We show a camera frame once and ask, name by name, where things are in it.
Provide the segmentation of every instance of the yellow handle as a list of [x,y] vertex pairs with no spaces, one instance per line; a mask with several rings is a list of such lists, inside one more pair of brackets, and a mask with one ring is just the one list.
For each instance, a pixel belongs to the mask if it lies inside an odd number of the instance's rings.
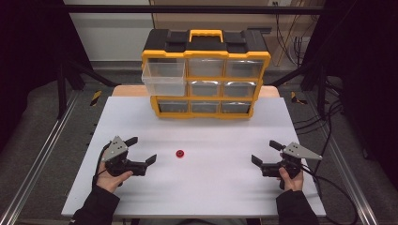
[[191,30],[190,42],[193,36],[218,36],[220,37],[220,41],[223,42],[222,30]]

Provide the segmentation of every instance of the storage organizer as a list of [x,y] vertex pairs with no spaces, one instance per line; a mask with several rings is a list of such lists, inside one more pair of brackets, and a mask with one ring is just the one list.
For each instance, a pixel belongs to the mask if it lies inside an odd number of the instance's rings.
[[260,32],[153,29],[142,80],[158,117],[250,118],[270,55]]

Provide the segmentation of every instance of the human hand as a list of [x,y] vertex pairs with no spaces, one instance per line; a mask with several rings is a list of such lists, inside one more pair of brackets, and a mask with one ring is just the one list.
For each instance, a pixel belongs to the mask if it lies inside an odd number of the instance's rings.
[[302,170],[298,173],[298,175],[291,179],[289,176],[289,173],[284,167],[279,168],[279,174],[281,175],[281,178],[284,180],[284,191],[287,190],[302,190],[302,185],[304,183],[304,173]]
[[99,164],[99,168],[97,170],[98,179],[97,186],[107,191],[114,193],[117,187],[125,180],[129,179],[132,176],[132,171],[127,171],[119,176],[110,175],[105,168],[105,162],[101,162]]

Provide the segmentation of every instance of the white tabletop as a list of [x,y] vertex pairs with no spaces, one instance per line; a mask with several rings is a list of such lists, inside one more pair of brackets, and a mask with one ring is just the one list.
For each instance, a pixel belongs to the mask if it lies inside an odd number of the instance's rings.
[[[259,98],[251,119],[160,119],[149,97],[109,97],[62,215],[83,206],[100,151],[120,136],[138,137],[128,159],[157,161],[146,176],[133,176],[115,195],[115,211],[123,218],[259,218],[277,215],[279,181],[263,177],[251,162],[281,161],[269,140],[288,145],[299,142],[283,98]],[[183,158],[176,157],[183,150]],[[304,194],[318,216],[325,209],[311,176],[305,174]]]

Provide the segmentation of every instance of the small red object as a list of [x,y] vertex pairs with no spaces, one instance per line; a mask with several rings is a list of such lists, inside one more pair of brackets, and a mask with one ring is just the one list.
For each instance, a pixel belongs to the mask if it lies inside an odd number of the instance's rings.
[[176,156],[177,156],[178,158],[182,158],[182,157],[184,156],[184,151],[182,151],[182,150],[176,151]]

